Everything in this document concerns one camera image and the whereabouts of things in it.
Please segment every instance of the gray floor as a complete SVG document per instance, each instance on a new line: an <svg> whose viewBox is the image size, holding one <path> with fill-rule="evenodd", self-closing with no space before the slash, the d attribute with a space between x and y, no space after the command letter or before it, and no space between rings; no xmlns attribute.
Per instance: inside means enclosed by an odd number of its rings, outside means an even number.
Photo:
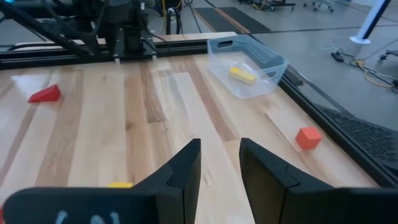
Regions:
<svg viewBox="0 0 398 224"><path fill-rule="evenodd" d="M208 0L217 7L237 7L260 23L270 28L273 33L254 35L268 47L286 57L291 66L296 68L314 85L342 105L351 114L372 123L398 130L398 95L388 88L381 88L368 83L363 72L358 68L335 62L329 46L339 45L345 52L357 58L365 58L366 66L379 73L398 77L398 58L389 57L380 63L379 55L385 50L398 50L398 2L392 1L383 18L370 36L372 44L354 45L349 36L354 35L370 7L360 6L346 0L335 0L335 11L330 13L323 7L313 12L312 7L303 7L305 1L296 2L294 11L289 7L274 12L263 12L250 5L239 4L236 0ZM193 7L211 7L205 0L194 0ZM162 34L163 19L149 10L149 28ZM184 33L198 33L199 29L189 8L182 11ZM209 32L201 20L198 20L202 32ZM0 25L0 45L16 42L40 41L29 31L13 21ZM308 86L301 91L314 102L333 108L316 91Z"/></svg>

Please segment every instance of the orange cube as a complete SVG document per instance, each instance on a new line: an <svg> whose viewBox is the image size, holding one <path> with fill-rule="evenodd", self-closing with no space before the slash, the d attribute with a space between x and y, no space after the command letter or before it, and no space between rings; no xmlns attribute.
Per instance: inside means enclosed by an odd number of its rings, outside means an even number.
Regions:
<svg viewBox="0 0 398 224"><path fill-rule="evenodd" d="M316 127L300 128L296 141L303 150L315 149L322 140L322 135Z"/></svg>

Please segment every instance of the wooden tabletop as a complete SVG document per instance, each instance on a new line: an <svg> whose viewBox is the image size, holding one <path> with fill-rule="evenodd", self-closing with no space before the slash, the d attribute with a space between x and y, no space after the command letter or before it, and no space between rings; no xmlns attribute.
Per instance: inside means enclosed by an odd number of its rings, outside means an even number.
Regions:
<svg viewBox="0 0 398 224"><path fill-rule="evenodd" d="M136 184L193 138L202 140L197 223L253 223L242 137L331 185L377 186L325 133L315 150L299 148L298 130L316 124L280 88L242 100L207 68L206 55L192 55L1 71L0 203L31 186ZM27 102L53 84L61 100Z"/></svg>

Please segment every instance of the white stand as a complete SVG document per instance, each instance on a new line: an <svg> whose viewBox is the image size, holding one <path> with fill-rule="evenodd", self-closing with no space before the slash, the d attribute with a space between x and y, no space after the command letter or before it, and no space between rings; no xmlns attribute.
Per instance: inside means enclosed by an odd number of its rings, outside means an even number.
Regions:
<svg viewBox="0 0 398 224"><path fill-rule="evenodd" d="M356 36L350 37L352 42L363 45L368 45L371 43L368 37L374 29L374 26L376 26L377 21L380 19L381 14L384 12L382 7L385 1L386 0L376 1Z"/></svg>
<svg viewBox="0 0 398 224"><path fill-rule="evenodd" d="M359 39L358 36L352 36L349 38L355 44L369 45L371 41L369 39Z"/></svg>

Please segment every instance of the yellow block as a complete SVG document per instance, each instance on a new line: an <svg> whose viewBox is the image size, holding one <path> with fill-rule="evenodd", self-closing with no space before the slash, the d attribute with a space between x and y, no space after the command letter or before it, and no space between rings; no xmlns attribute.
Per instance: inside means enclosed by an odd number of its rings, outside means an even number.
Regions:
<svg viewBox="0 0 398 224"><path fill-rule="evenodd" d="M134 186L133 183L125 183L125 182L113 182L112 184L109 184L109 188L132 188Z"/></svg>
<svg viewBox="0 0 398 224"><path fill-rule="evenodd" d="M255 75L246 71L242 71L237 67L231 67L229 70L229 75L230 77L235 78L249 85L252 85L257 78Z"/></svg>

